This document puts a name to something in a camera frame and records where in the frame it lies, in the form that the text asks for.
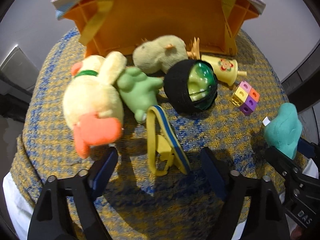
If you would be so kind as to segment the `person's right hand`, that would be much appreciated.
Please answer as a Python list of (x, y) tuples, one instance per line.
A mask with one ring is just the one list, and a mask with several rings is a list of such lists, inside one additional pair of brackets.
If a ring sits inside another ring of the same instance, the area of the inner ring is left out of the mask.
[(291, 232), (291, 240), (300, 240), (303, 233), (303, 229), (300, 226), (296, 226)]

